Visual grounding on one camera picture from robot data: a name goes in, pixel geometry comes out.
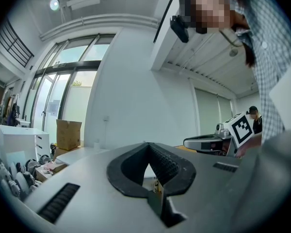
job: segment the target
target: white wall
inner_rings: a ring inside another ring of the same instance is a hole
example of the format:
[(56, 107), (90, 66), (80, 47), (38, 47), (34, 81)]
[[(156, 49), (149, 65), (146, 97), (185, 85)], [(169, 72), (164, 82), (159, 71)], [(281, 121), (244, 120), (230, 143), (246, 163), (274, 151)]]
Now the white wall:
[(43, 47), (43, 42), (28, 9), (27, 0), (17, 1), (7, 17), (18, 37), (34, 55), (37, 55)]
[(197, 134), (188, 79), (149, 70), (154, 35), (123, 28), (109, 47), (88, 103), (85, 146), (96, 139), (107, 149), (142, 141), (177, 146)]
[(261, 112), (261, 100), (258, 92), (236, 100), (237, 113), (246, 112), (251, 106), (257, 107)]

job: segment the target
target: black pole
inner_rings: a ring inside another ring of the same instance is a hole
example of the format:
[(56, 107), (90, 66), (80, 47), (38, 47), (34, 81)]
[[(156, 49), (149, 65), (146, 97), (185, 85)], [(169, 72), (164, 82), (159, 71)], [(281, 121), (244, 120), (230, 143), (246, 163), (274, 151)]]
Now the black pole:
[(164, 22), (164, 20), (165, 20), (165, 17), (166, 17), (166, 15), (167, 15), (167, 12), (168, 12), (169, 7), (170, 7), (170, 5), (171, 5), (172, 2), (173, 2), (173, 0), (169, 0), (169, 3), (168, 3), (168, 5), (167, 5), (167, 8), (166, 8), (166, 10), (165, 10), (165, 12), (164, 12), (164, 15), (163, 15), (162, 19), (161, 19), (161, 22), (160, 22), (159, 28), (157, 29), (157, 32), (156, 32), (156, 35), (155, 35), (155, 38), (154, 38), (153, 43), (156, 42), (157, 37), (159, 36), (159, 33), (160, 33), (160, 31), (161, 31), (162, 24), (163, 24), (163, 22)]

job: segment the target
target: ceiling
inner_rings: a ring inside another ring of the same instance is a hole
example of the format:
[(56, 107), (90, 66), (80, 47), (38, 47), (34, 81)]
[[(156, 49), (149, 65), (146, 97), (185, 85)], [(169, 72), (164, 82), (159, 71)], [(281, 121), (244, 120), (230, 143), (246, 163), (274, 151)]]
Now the ceiling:
[[(68, 0), (59, 0), (65, 21), (81, 17), (100, 14), (135, 14), (152, 17), (158, 0), (101, 0), (99, 4), (71, 10), (66, 7)], [(52, 11), (49, 7), (50, 0), (26, 0), (30, 14), (39, 28), (40, 34), (62, 24), (61, 11)]]
[(3, 83), (8, 83), (15, 78), (16, 76), (0, 63), (0, 81)]
[[(245, 52), (232, 30), (224, 34), (237, 46), (233, 47), (220, 33), (197, 34), (190, 31), (190, 41), (176, 40), (165, 62), (197, 73), (220, 84), (240, 98), (258, 91), (252, 69), (245, 65)], [(230, 51), (238, 54), (231, 57)]]

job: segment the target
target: person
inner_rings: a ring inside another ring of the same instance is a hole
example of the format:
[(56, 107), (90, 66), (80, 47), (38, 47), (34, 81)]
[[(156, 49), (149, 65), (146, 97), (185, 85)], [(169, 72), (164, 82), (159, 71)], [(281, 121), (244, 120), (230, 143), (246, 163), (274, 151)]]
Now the person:
[(246, 64), (256, 78), (263, 131), (243, 144), (237, 156), (284, 131), (269, 93), (291, 66), (291, 23), (275, 0), (179, 0), (179, 15), (197, 33), (231, 28), (243, 43)]
[(250, 117), (254, 120), (253, 123), (253, 132), (258, 134), (262, 132), (262, 115), (259, 113), (257, 107), (251, 106), (249, 108)]

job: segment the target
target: ceiling light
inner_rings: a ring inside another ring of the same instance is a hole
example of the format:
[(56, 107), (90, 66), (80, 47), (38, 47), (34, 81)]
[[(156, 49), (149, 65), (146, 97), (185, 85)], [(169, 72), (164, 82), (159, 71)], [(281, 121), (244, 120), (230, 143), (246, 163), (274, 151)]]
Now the ceiling light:
[(238, 50), (237, 49), (232, 49), (229, 52), (229, 56), (231, 56), (231, 57), (235, 57), (237, 54), (238, 54)]
[(59, 1), (58, 0), (51, 0), (49, 3), (50, 9), (56, 11), (59, 9)]

